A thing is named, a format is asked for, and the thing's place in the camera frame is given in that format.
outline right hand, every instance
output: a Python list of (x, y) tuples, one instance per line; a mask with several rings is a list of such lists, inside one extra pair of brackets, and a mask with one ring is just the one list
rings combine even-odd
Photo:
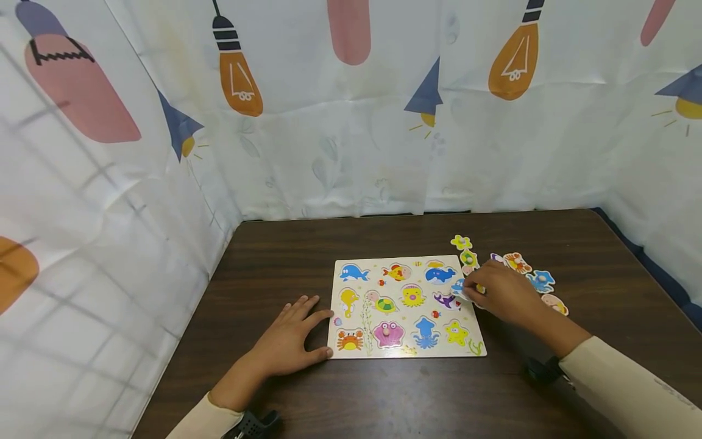
[[(475, 289), (476, 284), (485, 287), (485, 295)], [(525, 329), (551, 316), (546, 313), (557, 313), (541, 301), (525, 276), (493, 259), (466, 277), (463, 293), (501, 320)]]

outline blue lamp shade print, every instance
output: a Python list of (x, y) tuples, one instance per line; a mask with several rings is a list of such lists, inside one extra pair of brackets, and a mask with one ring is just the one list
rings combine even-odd
[(164, 109), (168, 131), (171, 132), (171, 146), (173, 146), (173, 151), (175, 151), (175, 155), (180, 161), (183, 157), (190, 155), (195, 147), (193, 135), (204, 128), (204, 126), (175, 109), (168, 103), (163, 93), (160, 90), (157, 91), (159, 92), (159, 99), (161, 99), (161, 106)]
[[(675, 112), (681, 117), (692, 120), (702, 119), (702, 65), (695, 67), (663, 87), (656, 95), (677, 98), (675, 100)], [(652, 116), (669, 113), (672, 114), (673, 110), (658, 112), (652, 114)], [(677, 118), (668, 122), (665, 126), (673, 125), (675, 122), (677, 122)], [(688, 124), (685, 136), (687, 137), (689, 134), (690, 125)]]
[[(437, 105), (444, 103), (439, 95), (439, 59), (437, 58), (422, 84), (419, 85), (417, 91), (414, 92), (414, 96), (404, 108), (405, 111), (419, 113), (422, 122), (424, 122), (423, 125), (430, 128), (433, 128), (436, 123)], [(415, 130), (423, 125), (413, 126), (409, 130)], [(429, 137), (431, 133), (430, 130), (424, 138)]]

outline finger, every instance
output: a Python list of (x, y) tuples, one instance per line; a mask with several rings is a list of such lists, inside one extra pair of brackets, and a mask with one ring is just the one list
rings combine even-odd
[(300, 321), (304, 320), (305, 317), (307, 317), (307, 314), (310, 313), (312, 307), (317, 305), (317, 302), (319, 302), (319, 296), (310, 297), (308, 301), (303, 303), (300, 306), (300, 308), (295, 311), (295, 315), (293, 316), (293, 318), (298, 319)]
[(328, 346), (324, 346), (319, 349), (315, 349), (312, 352), (305, 353), (305, 367), (309, 367), (317, 364), (318, 362), (323, 362), (328, 360), (334, 355), (334, 351)]
[(481, 294), (478, 291), (475, 291), (473, 288), (466, 288), (463, 291), (468, 295), (468, 298), (472, 302), (477, 303), (478, 305), (482, 306), (483, 308), (486, 308), (485, 302), (488, 300), (488, 298), (485, 297), (484, 294)]
[(328, 319), (333, 315), (334, 312), (332, 310), (321, 310), (312, 313), (312, 315), (307, 317), (303, 322), (305, 324), (305, 329), (307, 332), (310, 332), (315, 326), (319, 325), (322, 320)]
[(491, 283), (490, 279), (492, 279), (495, 272), (496, 269), (494, 266), (484, 265), (465, 277), (465, 280), (463, 280), (463, 287), (471, 287), (475, 284), (481, 284), (485, 287), (489, 287)]
[(290, 304), (290, 303), (285, 304), (282, 311), (280, 311), (280, 314), (278, 314), (278, 317), (276, 317), (275, 320), (273, 320), (274, 325), (277, 323), (280, 323), (283, 320), (283, 317), (285, 317), (285, 314), (288, 313), (288, 310), (290, 309), (291, 306), (292, 306), (292, 304)]
[(283, 321), (283, 322), (287, 322), (288, 320), (290, 320), (290, 319), (295, 315), (295, 313), (298, 312), (298, 310), (300, 309), (300, 307), (301, 307), (306, 301), (307, 301), (307, 296), (300, 296), (300, 298), (298, 299), (298, 301), (296, 301), (296, 302), (290, 307), (290, 309), (288, 310), (288, 312), (285, 313), (285, 316), (283, 317), (283, 320), (282, 320), (282, 321)]

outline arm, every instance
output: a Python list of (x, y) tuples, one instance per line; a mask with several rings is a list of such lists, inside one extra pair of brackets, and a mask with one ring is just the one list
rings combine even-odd
[(167, 439), (220, 439), (234, 428), (254, 393), (270, 376), (287, 375), (330, 358), (333, 351), (304, 348), (312, 328), (333, 315), (330, 310), (307, 314), (319, 296), (286, 304), (256, 345), (239, 358), (222, 379), (171, 431)]
[[(486, 287), (480, 294), (475, 284)], [(561, 358), (578, 394), (631, 438), (693, 438), (702, 412), (645, 368), (541, 301), (529, 281), (496, 261), (470, 273), (464, 292), (506, 322), (525, 328)]]

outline black strap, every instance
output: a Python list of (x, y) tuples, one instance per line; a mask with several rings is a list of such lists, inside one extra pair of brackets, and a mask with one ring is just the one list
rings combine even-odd
[(280, 416), (275, 410), (265, 415), (262, 421), (247, 410), (241, 421), (222, 436), (222, 439), (266, 439), (279, 423)]

